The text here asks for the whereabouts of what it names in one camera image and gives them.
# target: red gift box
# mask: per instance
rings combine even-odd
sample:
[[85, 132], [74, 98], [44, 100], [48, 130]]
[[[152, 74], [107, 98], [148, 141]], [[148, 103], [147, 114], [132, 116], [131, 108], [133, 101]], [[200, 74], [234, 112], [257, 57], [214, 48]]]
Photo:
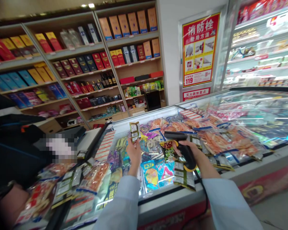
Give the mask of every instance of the red gift box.
[[128, 78], [123, 78], [123, 79], [119, 80], [119, 82], [121, 84], [128, 84], [128, 83], [135, 82], [135, 80], [134, 80], [134, 77], [128, 77]]
[[163, 76], [163, 71], [158, 71], [158, 72], [154, 72], [154, 73], [149, 74], [150, 78], [162, 77], [162, 76]]

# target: red sign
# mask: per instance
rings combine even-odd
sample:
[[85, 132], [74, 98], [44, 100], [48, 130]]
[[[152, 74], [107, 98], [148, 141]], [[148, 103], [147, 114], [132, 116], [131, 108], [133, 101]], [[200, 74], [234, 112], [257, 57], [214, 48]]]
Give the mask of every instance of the red sign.
[[211, 81], [220, 13], [182, 25], [183, 87]]
[[197, 89], [193, 91], [183, 92], [183, 101], [191, 100], [196, 97], [201, 97], [210, 94], [210, 87], [204, 89]]

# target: cardboard box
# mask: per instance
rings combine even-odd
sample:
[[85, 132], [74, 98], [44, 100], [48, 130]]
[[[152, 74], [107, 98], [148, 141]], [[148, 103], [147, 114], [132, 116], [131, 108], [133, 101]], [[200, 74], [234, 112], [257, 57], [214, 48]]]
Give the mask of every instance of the cardboard box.
[[95, 62], [95, 64], [96, 64], [98, 70], [102, 70], [102, 69], [105, 68], [105, 67], [103, 66], [103, 64], [102, 64], [102, 61], [101, 61], [101, 58], [100, 58], [99, 53], [93, 53], [93, 54], [92, 54], [92, 57], [93, 57], [93, 59], [94, 59], [94, 62]]
[[83, 44], [84, 45], [89, 45], [90, 42], [89, 42], [88, 37], [86, 36], [86, 32], [84, 31], [84, 28], [83, 27], [78, 27], [78, 30], [79, 30], [80, 37], [81, 37], [81, 40], [82, 40]]
[[155, 8], [148, 9], [147, 14], [148, 14], [148, 22], [149, 22], [150, 31], [151, 32], [157, 31], [158, 27], [157, 27], [156, 9]]
[[31, 77], [27, 70], [18, 71], [18, 73], [29, 86], [37, 85], [37, 83], [34, 81], [34, 79]]
[[98, 43], [101, 41], [100, 37], [99, 37], [99, 34], [95, 28], [95, 26], [90, 23], [90, 24], [87, 24], [88, 25], [88, 28], [89, 28], [89, 35], [91, 37], [91, 41], [93, 43]]
[[43, 50], [45, 51], [45, 53], [51, 53], [52, 49], [50, 47], [50, 45], [48, 44], [45, 36], [43, 34], [35, 34], [38, 42], [40, 43], [40, 45], [42, 46]]
[[39, 73], [39, 75], [42, 77], [44, 82], [52, 82], [52, 79], [49, 77], [48, 73], [43, 67], [37, 67], [35, 69]]
[[145, 11], [138, 11], [138, 20], [139, 20], [139, 27], [141, 34], [147, 33], [147, 23], [146, 23], [146, 17], [145, 17]]
[[96, 65], [95, 65], [95, 62], [93, 61], [93, 57], [92, 57], [90, 54], [89, 54], [89, 55], [84, 55], [83, 57], [84, 57], [87, 65], [88, 65], [90, 71], [91, 71], [91, 72], [92, 72], [92, 71], [96, 71], [96, 70], [97, 70], [97, 67], [96, 67]]
[[62, 64], [65, 72], [67, 73], [67, 75], [69, 77], [75, 76], [75, 72], [73, 71], [73, 69], [72, 69], [70, 63], [68, 62], [68, 60], [62, 60], [61, 64]]
[[103, 62], [104, 67], [105, 67], [105, 68], [111, 68], [111, 65], [110, 65], [110, 62], [109, 62], [107, 53], [106, 53], [106, 52], [101, 52], [101, 53], [99, 53], [99, 54], [100, 54], [100, 56], [101, 56], [101, 59], [102, 59], [102, 62]]
[[62, 50], [62, 47], [53, 32], [47, 32], [46, 36], [48, 37], [55, 51]]
[[12, 52], [16, 59], [23, 58], [21, 52], [14, 46], [13, 42], [9, 38], [1, 39], [1, 41]]
[[0, 78], [0, 89], [2, 91], [9, 91], [11, 88]]
[[116, 50], [117, 59], [120, 65], [125, 64], [125, 59], [122, 50]]
[[82, 57], [82, 56], [77, 57], [77, 61], [80, 65], [80, 68], [82, 69], [83, 73], [90, 72], [90, 69], [89, 69], [88, 65], [86, 64], [84, 57]]
[[0, 78], [8, 85], [10, 89], [19, 89], [17, 84], [7, 74], [1, 74]]
[[77, 62], [76, 58], [70, 58], [68, 59], [69, 63], [71, 64], [71, 67], [73, 68], [74, 72], [79, 75], [79, 74], [83, 74], [82, 69], [79, 65], [79, 63]]
[[144, 46], [138, 45], [137, 50], [138, 50], [139, 61], [145, 60], [146, 58], [145, 58], [145, 53], [144, 53]]
[[131, 29], [132, 35], [139, 34], [138, 22], [137, 17], [135, 16], [135, 12], [128, 14], [129, 25]]
[[66, 74], [65, 70], [63, 69], [62, 64], [59, 61], [53, 62], [53, 66], [55, 67], [55, 69], [57, 70], [57, 72], [61, 78], [67, 77], [67, 74]]
[[100, 18], [99, 22], [100, 22], [100, 26], [101, 26], [101, 29], [102, 29], [102, 32], [106, 41], [112, 40], [113, 37], [111, 34], [111, 30], [110, 30], [107, 18]]
[[16, 72], [11, 72], [7, 75], [9, 75], [9, 77], [16, 83], [19, 88], [24, 88], [28, 86]]
[[151, 40], [151, 45], [153, 47], [154, 58], [160, 57], [159, 39], [156, 38], [156, 39]]
[[15, 60], [12, 52], [0, 40], [0, 56], [4, 61]]
[[131, 63], [130, 51], [129, 51], [128, 47], [127, 47], [127, 46], [124, 46], [124, 47], [122, 48], [122, 50], [123, 50], [123, 55], [124, 55], [125, 63], [126, 63], [126, 64]]
[[139, 61], [139, 59], [138, 59], [138, 54], [137, 54], [137, 50], [135, 49], [135, 45], [131, 45], [131, 46], [129, 47], [129, 50], [130, 50], [131, 61], [132, 61], [132, 62], [137, 62], [137, 61]]
[[144, 53], [145, 53], [145, 58], [146, 59], [151, 59], [151, 49], [150, 49], [150, 41], [146, 41], [143, 43], [144, 46]]
[[28, 69], [29, 74], [33, 77], [33, 79], [37, 82], [37, 84], [45, 83], [42, 77], [39, 75], [36, 69]]
[[8, 97], [14, 101], [20, 109], [26, 108], [26, 104], [17, 96], [17, 94], [9, 94]]
[[118, 58], [117, 58], [116, 51], [115, 50], [110, 51], [110, 55], [111, 55], [111, 58], [112, 58], [114, 66], [118, 66], [119, 65], [119, 61], [118, 61]]
[[117, 16], [111, 16], [109, 17], [109, 20], [115, 39], [122, 38], [122, 32], [119, 27]]
[[118, 16], [119, 24], [121, 25], [123, 37], [129, 37], [130, 36], [130, 31], [129, 31], [129, 26], [128, 26], [128, 21], [127, 17], [125, 14], [120, 14]]

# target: shelving unit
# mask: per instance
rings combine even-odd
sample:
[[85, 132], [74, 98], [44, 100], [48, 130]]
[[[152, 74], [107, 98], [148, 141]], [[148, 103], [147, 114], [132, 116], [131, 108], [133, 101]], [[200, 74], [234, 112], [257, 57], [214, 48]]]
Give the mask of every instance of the shelving unit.
[[[84, 121], [82, 126], [86, 127], [86, 129], [92, 129], [94, 124], [102, 124], [105, 123], [107, 120], [120, 120], [129, 117], [132, 115], [128, 110], [128, 102], [131, 102], [127, 98], [125, 99], [124, 96], [124, 89], [129, 85], [137, 85], [143, 84], [148, 82], [154, 82], [156, 80], [162, 80], [162, 77], [157, 78], [150, 78], [147, 80], [135, 81], [129, 84], [120, 84], [120, 79], [129, 77], [129, 76], [139, 76], [143, 74], [150, 74], [157, 71], [163, 70], [163, 63], [162, 57], [152, 57], [150, 59], [136, 61], [129, 64], [114, 66], [110, 50], [114, 49], [121, 49], [123, 46], [130, 46], [130, 45], [137, 45], [142, 44], [143, 42], [159, 38], [159, 30], [150, 32], [148, 20], [147, 20], [147, 28], [148, 32], [138, 35], [130, 35], [125, 38], [120, 39], [113, 39], [111, 41], [106, 41], [103, 35], [101, 25], [99, 22], [99, 17], [109, 17], [118, 14], [127, 14], [130, 12], [136, 12], [139, 10], [147, 10], [149, 8], [155, 7], [156, 2], [144, 2], [138, 4], [131, 4], [116, 8], [104, 9], [100, 11], [90, 11], [85, 13], [73, 14], [63, 17], [56, 17], [56, 18], [49, 18], [43, 19], [38, 21], [31, 21], [26, 23], [20, 23], [16, 25], [4, 26], [0, 27], [0, 38], [5, 37], [12, 37], [12, 36], [19, 36], [19, 35], [27, 35], [34, 46], [38, 51], [38, 56], [27, 57], [12, 61], [4, 61], [0, 62], [0, 74], [6, 73], [8, 71], [19, 71], [19, 70], [26, 70], [28, 68], [34, 67], [35, 64], [40, 62], [45, 62], [46, 66], [50, 69], [51, 73], [54, 75], [55, 80], [51, 82], [40, 83], [34, 86], [28, 86], [24, 88], [9, 90], [9, 91], [2, 91], [0, 89], [0, 94], [8, 97], [9, 94], [18, 93], [21, 91], [30, 91], [34, 88], [41, 88], [47, 89], [48, 85], [58, 83], [61, 88], [64, 90], [64, 93], [67, 95], [67, 98], [59, 99], [59, 100], [52, 100], [46, 101], [43, 104], [39, 104], [36, 106], [31, 106], [27, 108], [19, 109], [22, 113], [31, 114], [31, 115], [38, 115], [39, 112], [47, 111], [47, 110], [58, 110], [60, 105], [70, 104], [75, 111], [58, 115], [55, 117], [50, 117], [48, 119], [56, 119], [59, 124], [63, 124], [67, 122], [69, 119], [75, 119], [76, 117], [81, 117]], [[87, 24], [92, 23], [95, 26], [96, 32], [100, 35], [100, 42], [96, 43], [89, 43], [87, 45], [82, 45], [75, 48], [66, 48], [63, 44], [62, 40], [60, 40], [60, 32], [65, 29], [73, 28], [76, 32], [78, 32], [79, 26], [87, 26]], [[43, 47], [41, 46], [40, 42], [37, 40], [35, 34], [43, 33], [46, 37], [45, 33], [53, 32], [56, 36], [56, 39], [59, 41], [62, 50], [54, 50], [52, 48], [52, 52], [45, 52]], [[53, 66], [53, 62], [62, 61], [69, 58], [74, 58], [78, 56], [88, 55], [92, 53], [100, 53], [106, 52], [110, 65], [110, 68], [105, 68], [102, 70], [95, 70], [88, 73], [78, 74], [75, 76], [69, 76], [65, 78], [61, 78], [58, 74], [57, 70]], [[97, 80], [101, 81], [101, 77], [103, 74], [113, 75], [117, 82], [117, 85], [111, 86], [108, 88], [96, 90], [93, 92], [78, 94], [78, 95], [71, 95], [69, 91], [66, 89], [65, 84], [70, 83], [72, 81], [82, 81], [82, 82], [92, 82], [94, 81], [97, 83]], [[78, 104], [77, 100], [87, 98], [87, 97], [101, 97], [103, 95], [108, 95], [110, 97], [114, 97], [120, 94], [122, 99], [117, 101], [112, 101], [109, 103], [105, 103], [98, 106], [92, 106], [89, 108], [81, 109]], [[165, 102], [165, 91], [160, 90], [160, 100], [163, 101], [163, 107], [166, 106]], [[114, 105], [123, 105], [125, 107], [125, 112], [117, 111], [115, 114], [109, 115], [107, 117], [103, 117], [97, 120], [90, 121], [90, 117], [103, 114], [107, 111], [107, 107], [114, 106]]]

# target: refrigerated display case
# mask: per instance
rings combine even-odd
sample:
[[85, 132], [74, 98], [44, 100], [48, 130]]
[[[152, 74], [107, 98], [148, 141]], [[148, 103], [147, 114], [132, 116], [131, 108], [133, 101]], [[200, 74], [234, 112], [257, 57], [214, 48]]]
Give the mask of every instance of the refrigerated display case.
[[288, 88], [276, 87], [270, 91], [235, 88], [213, 93], [109, 124], [94, 147], [93, 157], [110, 162], [112, 174], [104, 179], [93, 199], [71, 201], [60, 229], [81, 228], [95, 222], [113, 199], [119, 180], [127, 174], [130, 165], [125, 151], [126, 140], [131, 136], [130, 122], [140, 123], [142, 136], [138, 226], [191, 205], [199, 205], [193, 217], [205, 208], [202, 204], [205, 195], [194, 174], [196, 192], [174, 184], [174, 163], [164, 159], [160, 146], [166, 140], [164, 130], [187, 132], [199, 138], [195, 143], [202, 147], [212, 164], [222, 157], [222, 164], [228, 166], [225, 170], [214, 164], [221, 176], [238, 186], [288, 166]]
[[288, 87], [288, 1], [234, 2], [240, 5], [228, 12], [235, 25], [226, 29], [214, 91]]

